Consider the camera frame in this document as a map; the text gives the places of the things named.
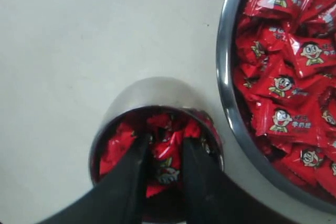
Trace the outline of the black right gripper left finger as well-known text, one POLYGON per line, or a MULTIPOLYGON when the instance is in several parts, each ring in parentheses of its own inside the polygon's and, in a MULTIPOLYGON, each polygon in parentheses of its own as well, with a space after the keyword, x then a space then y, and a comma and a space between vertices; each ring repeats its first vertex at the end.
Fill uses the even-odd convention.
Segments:
POLYGON ((43 223, 142 223, 151 136, 138 137, 94 188, 43 223))

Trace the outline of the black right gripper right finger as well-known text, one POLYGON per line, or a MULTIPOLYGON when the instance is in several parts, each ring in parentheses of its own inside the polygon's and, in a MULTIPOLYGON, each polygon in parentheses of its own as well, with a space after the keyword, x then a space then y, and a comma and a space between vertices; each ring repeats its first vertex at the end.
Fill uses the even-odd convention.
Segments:
POLYGON ((234 183, 196 138, 183 140, 187 223, 291 223, 234 183))

